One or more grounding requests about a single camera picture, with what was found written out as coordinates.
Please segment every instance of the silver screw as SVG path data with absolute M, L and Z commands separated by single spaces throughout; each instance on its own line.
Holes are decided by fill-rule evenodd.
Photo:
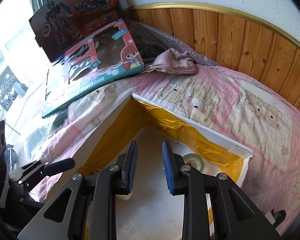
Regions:
M 223 179 L 223 180 L 228 179 L 228 175 L 225 173 L 219 173 L 218 176 L 219 176 L 219 179 Z
M 80 180 L 80 179 L 82 179 L 82 175 L 79 174 L 79 173 L 74 174 L 74 175 L 72 176 L 72 179 L 73 179 L 73 180 Z
M 117 171 L 119 169 L 119 166 L 117 164 L 111 165 L 110 170 L 111 171 Z
M 189 166 L 189 165 L 182 165 L 181 169 L 183 171 L 189 171 L 189 170 L 191 170 L 191 166 Z

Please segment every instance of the bear print blanket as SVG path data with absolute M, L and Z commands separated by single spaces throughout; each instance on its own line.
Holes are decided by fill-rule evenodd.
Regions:
M 300 112 L 243 73 L 195 67 L 192 75 L 152 71 L 119 80 L 78 99 L 69 106 L 64 125 L 33 159 L 52 162 L 73 156 L 101 122 L 136 93 L 253 149 L 242 189 L 265 213 L 286 214 L 277 227 L 282 234 L 300 211 Z M 60 176 L 46 177 L 36 187 L 39 201 Z

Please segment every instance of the toy packaging box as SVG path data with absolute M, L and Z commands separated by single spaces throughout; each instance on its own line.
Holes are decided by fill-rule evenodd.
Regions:
M 109 23 L 66 51 L 49 69 L 42 117 L 143 69 L 144 63 L 124 20 Z
M 118 0 L 50 0 L 29 22 L 38 45 L 53 62 L 98 28 L 122 17 Z

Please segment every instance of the folded pink fabric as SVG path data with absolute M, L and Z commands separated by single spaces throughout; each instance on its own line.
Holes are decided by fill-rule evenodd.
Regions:
M 154 70 L 171 74 L 195 74 L 197 68 L 188 52 L 180 53 L 175 49 L 168 49 L 160 54 L 151 65 L 146 66 L 140 74 Z

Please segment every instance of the cartoon girl's hair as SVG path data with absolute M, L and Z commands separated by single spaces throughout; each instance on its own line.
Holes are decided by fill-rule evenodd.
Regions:
M 127 61 L 126 55 L 127 55 L 128 53 L 131 54 L 131 53 L 133 53 L 133 52 L 138 52 L 138 49 L 137 49 L 137 47 L 136 47 L 135 45 L 130 45 L 130 46 L 125 47 L 125 48 L 122 50 L 122 52 L 121 52 L 121 59 L 122 59 L 122 61 L 123 61 L 123 62 L 126 62 L 126 61 Z M 142 58 L 141 58 L 140 55 L 137 56 L 137 59 L 138 59 L 139 62 L 142 61 Z M 129 63 L 124 63 L 124 64 L 123 64 L 123 68 L 124 68 L 125 70 L 129 70 L 129 69 L 130 69 Z

